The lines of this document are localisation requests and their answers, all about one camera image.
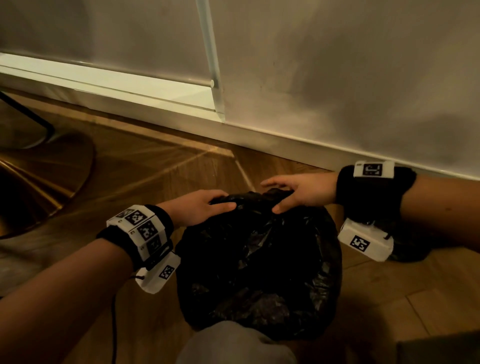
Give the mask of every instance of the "wristband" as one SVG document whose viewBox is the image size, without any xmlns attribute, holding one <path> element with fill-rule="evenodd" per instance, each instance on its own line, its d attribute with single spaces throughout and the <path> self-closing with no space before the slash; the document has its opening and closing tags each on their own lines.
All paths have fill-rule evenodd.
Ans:
<svg viewBox="0 0 480 364">
<path fill-rule="evenodd" d="M 336 203 L 345 216 L 368 224 L 376 219 L 400 218 L 400 204 L 417 174 L 394 162 L 364 162 L 342 168 L 336 183 Z"/>
<path fill-rule="evenodd" d="M 133 269 L 153 268 L 173 250 L 170 216 L 154 205 L 133 205 L 107 221 L 96 237 L 122 248 L 132 259 Z"/>
</svg>

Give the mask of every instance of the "white marker tag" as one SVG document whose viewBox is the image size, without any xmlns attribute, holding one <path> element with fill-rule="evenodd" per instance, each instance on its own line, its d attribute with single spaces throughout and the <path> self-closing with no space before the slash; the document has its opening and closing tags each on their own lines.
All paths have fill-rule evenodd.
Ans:
<svg viewBox="0 0 480 364">
<path fill-rule="evenodd" d="M 157 216 L 153 216 L 147 221 L 142 221 L 128 234 L 138 247 L 138 253 L 140 253 L 143 261 L 147 260 L 150 255 L 168 241 L 165 226 L 163 226 Z"/>
<path fill-rule="evenodd" d="M 135 281 L 145 292 L 155 294 L 163 288 L 179 265 L 180 257 L 174 252 L 170 252 L 151 270 L 141 268 L 136 275 L 145 278 L 135 278 Z"/>
<path fill-rule="evenodd" d="M 349 218 L 345 220 L 338 240 L 377 262 L 387 260 L 393 252 L 393 238 L 385 231 L 373 225 L 359 224 Z"/>
<path fill-rule="evenodd" d="M 366 162 L 359 160 L 355 163 L 353 177 L 378 177 L 393 178 L 395 173 L 395 162 L 386 160 L 385 162 Z"/>
<path fill-rule="evenodd" d="M 116 225 L 124 232 L 130 232 L 135 226 L 139 225 L 142 221 L 148 220 L 153 215 L 155 215 L 155 213 L 145 206 L 133 205 L 120 212 L 117 216 L 107 220 L 107 227 Z"/>
</svg>

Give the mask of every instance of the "hand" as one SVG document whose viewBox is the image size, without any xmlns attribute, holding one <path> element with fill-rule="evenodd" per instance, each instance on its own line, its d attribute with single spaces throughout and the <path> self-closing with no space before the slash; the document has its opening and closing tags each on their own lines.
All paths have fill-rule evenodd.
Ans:
<svg viewBox="0 0 480 364">
<path fill-rule="evenodd" d="M 228 196 L 221 190 L 198 190 L 170 201 L 158 204 L 164 209 L 173 221 L 175 228 L 192 226 L 204 222 L 209 217 L 229 212 L 237 207 L 235 202 L 209 205 L 216 197 Z"/>
<path fill-rule="evenodd" d="M 275 214 L 281 214 L 300 205 L 324 206 L 334 203 L 337 177 L 338 173 L 336 172 L 292 174 L 269 178 L 263 181 L 261 185 L 263 187 L 287 186 L 291 190 L 295 190 L 294 193 L 272 208 Z"/>
</svg>

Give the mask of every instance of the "black and white square marker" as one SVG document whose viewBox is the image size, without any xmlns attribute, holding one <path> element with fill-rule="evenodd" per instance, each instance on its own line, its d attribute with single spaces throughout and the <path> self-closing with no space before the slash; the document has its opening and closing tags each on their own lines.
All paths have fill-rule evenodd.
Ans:
<svg viewBox="0 0 480 364">
<path fill-rule="evenodd" d="M 370 242 L 368 240 L 365 240 L 358 235 L 355 235 L 350 242 L 350 246 L 353 246 L 355 249 L 360 250 L 361 252 L 367 250 L 369 245 Z"/>
<path fill-rule="evenodd" d="M 155 253 L 161 246 L 162 246 L 162 242 L 160 241 L 160 235 L 157 235 L 156 237 L 154 237 L 153 239 L 151 239 L 151 240 L 147 243 L 148 253 L 149 253 L 150 255 L 152 255 L 152 254 Z"/>
<path fill-rule="evenodd" d="M 170 277 L 170 274 L 172 274 L 174 270 L 175 270 L 174 267 L 166 266 L 166 267 L 162 270 L 162 273 L 160 273 L 159 277 L 160 277 L 160 278 L 163 278 L 163 279 L 168 279 L 168 278 Z"/>
<path fill-rule="evenodd" d="M 135 210 L 132 209 L 132 208 L 128 208 L 126 209 L 125 211 L 122 211 L 120 212 L 117 216 L 115 216 L 116 218 L 124 218 L 125 216 L 131 214 L 132 212 L 134 212 Z"/>
<path fill-rule="evenodd" d="M 135 210 L 130 215 L 128 215 L 125 220 L 127 220 L 132 225 L 137 225 L 138 223 L 142 222 L 147 218 L 142 212 Z"/>
<path fill-rule="evenodd" d="M 158 234 L 158 230 L 153 225 L 151 220 L 148 220 L 145 224 L 139 226 L 137 230 L 145 241 Z"/>
<path fill-rule="evenodd" d="M 363 165 L 363 175 L 381 177 L 383 167 L 382 163 L 365 163 Z"/>
</svg>

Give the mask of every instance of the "finger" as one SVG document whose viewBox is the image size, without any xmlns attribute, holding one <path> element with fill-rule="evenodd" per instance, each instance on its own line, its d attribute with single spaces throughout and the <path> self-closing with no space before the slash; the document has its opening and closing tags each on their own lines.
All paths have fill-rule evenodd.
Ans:
<svg viewBox="0 0 480 364">
<path fill-rule="evenodd" d="M 275 186 L 276 184 L 292 188 L 297 186 L 295 175 L 274 176 L 260 183 L 262 187 Z"/>
<path fill-rule="evenodd" d="M 210 202 L 214 198 L 225 196 L 228 196 L 228 193 L 222 190 L 206 190 L 204 192 L 203 198 L 205 202 Z"/>
<path fill-rule="evenodd" d="M 298 205 L 300 205 L 300 202 L 297 200 L 294 192 L 287 198 L 284 198 L 282 201 L 280 201 L 276 206 L 274 206 L 274 208 L 272 208 L 272 212 L 274 214 L 281 214 Z"/>
<path fill-rule="evenodd" d="M 208 209 L 210 216 L 215 216 L 218 214 L 223 214 L 224 212 L 229 212 L 235 210 L 237 204 L 235 202 L 225 202 L 223 204 L 211 205 Z"/>
</svg>

